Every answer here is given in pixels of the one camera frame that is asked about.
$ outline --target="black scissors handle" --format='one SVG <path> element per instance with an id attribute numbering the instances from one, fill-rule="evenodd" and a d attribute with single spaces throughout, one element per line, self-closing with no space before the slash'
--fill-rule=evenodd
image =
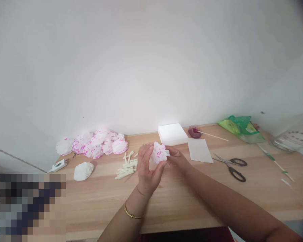
<path id="1" fill-rule="evenodd" d="M 234 163 L 238 166 L 247 166 L 248 165 L 247 162 L 245 162 L 244 160 L 238 159 L 238 158 L 233 158 L 233 159 L 230 160 L 230 162 Z"/>
<path id="2" fill-rule="evenodd" d="M 245 182 L 246 181 L 246 178 L 240 172 L 238 172 L 237 170 L 235 170 L 231 166 L 229 166 L 228 168 L 229 168 L 229 171 L 230 171 L 231 175 L 233 175 L 234 178 L 236 178 L 238 181 L 240 181 L 240 182 Z"/>

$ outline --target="paint bowl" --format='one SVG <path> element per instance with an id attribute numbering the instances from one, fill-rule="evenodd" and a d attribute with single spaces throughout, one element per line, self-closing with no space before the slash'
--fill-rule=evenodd
<path id="1" fill-rule="evenodd" d="M 189 134 L 192 138 L 200 138 L 202 136 L 202 134 L 198 132 L 198 127 L 196 125 L 189 127 Z"/>

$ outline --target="hand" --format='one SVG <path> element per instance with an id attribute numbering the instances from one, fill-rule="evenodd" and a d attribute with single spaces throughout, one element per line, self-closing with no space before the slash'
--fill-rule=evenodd
<path id="1" fill-rule="evenodd" d="M 169 150 L 171 156 L 167 157 L 167 162 L 170 167 L 174 168 L 181 174 L 185 175 L 193 166 L 185 158 L 185 156 L 177 149 L 171 146 L 165 146 Z"/>
<path id="2" fill-rule="evenodd" d="M 159 182 L 164 171 L 166 161 L 160 162 L 154 171 L 149 170 L 149 159 L 153 152 L 154 144 L 146 144 L 139 148 L 138 152 L 138 191 L 146 196 L 151 197 L 153 192 L 158 187 Z"/>

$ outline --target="green and white stick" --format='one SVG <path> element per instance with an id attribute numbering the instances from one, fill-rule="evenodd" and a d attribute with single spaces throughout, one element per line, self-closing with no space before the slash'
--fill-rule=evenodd
<path id="1" fill-rule="evenodd" d="M 293 178 L 291 178 L 291 176 L 289 175 L 289 173 L 287 172 L 287 171 L 285 171 L 284 169 L 283 169 L 283 167 L 281 167 L 277 162 L 276 162 L 276 160 L 274 159 L 274 157 L 272 157 L 264 148 L 262 148 L 259 144 L 257 144 L 258 145 L 258 147 L 282 170 L 282 172 L 285 174 L 285 175 L 287 175 L 288 176 L 288 178 L 292 181 L 292 182 L 294 182 L 295 180 L 293 179 Z"/>

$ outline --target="tissue paper flower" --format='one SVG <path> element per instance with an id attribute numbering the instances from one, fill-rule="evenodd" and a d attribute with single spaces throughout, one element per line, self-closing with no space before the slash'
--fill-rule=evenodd
<path id="1" fill-rule="evenodd" d="M 169 156 L 169 151 L 165 150 L 164 144 L 159 144 L 157 142 L 154 142 L 154 150 L 151 154 L 151 159 L 156 164 L 160 163 L 161 161 L 166 161 L 167 156 Z"/>
<path id="2" fill-rule="evenodd" d="M 104 145 L 102 146 L 102 152 L 105 153 L 106 155 L 110 155 L 113 152 L 112 144 L 113 144 L 112 141 L 104 142 Z"/>
<path id="3" fill-rule="evenodd" d="M 62 141 L 58 142 L 56 145 L 56 152 L 59 155 L 68 155 L 72 152 L 72 144 L 74 142 L 74 139 L 65 138 Z"/>
<path id="4" fill-rule="evenodd" d="M 83 153 L 83 148 L 87 143 L 90 143 L 91 139 L 93 137 L 92 132 L 84 131 L 82 132 L 77 138 L 74 140 L 72 144 L 72 149 L 78 153 Z"/>
<path id="5" fill-rule="evenodd" d="M 117 139 L 118 139 L 117 133 L 108 132 L 105 139 L 104 139 L 104 142 L 106 142 L 106 141 L 115 141 Z"/>
<path id="6" fill-rule="evenodd" d="M 119 133 L 119 134 L 117 135 L 117 137 L 118 137 L 119 140 L 125 140 L 125 136 L 124 136 L 123 134 L 120 134 L 120 133 Z"/>
<path id="7" fill-rule="evenodd" d="M 87 143 L 84 148 L 83 148 L 83 154 L 86 156 L 86 157 L 89 157 L 89 158 L 92 158 L 93 157 L 93 154 L 95 154 L 95 150 L 98 149 L 100 150 L 101 148 L 98 147 L 98 146 L 93 146 L 91 145 L 90 143 Z"/>
<path id="8" fill-rule="evenodd" d="M 125 141 L 124 139 L 119 139 L 116 140 L 113 144 L 112 144 L 112 150 L 113 153 L 115 154 L 122 154 L 123 152 L 125 152 L 128 149 L 128 143 L 127 141 Z"/>
<path id="9" fill-rule="evenodd" d="M 97 129 L 97 131 L 95 131 L 95 135 L 91 139 L 91 144 L 93 146 L 102 144 L 105 141 L 105 139 L 107 138 L 108 134 L 109 134 L 109 131 L 105 128 Z"/>
<path id="10" fill-rule="evenodd" d="M 94 151 L 92 152 L 92 157 L 93 159 L 99 159 L 101 156 L 103 156 L 103 151 L 102 151 L 102 145 L 98 145 L 94 148 Z"/>

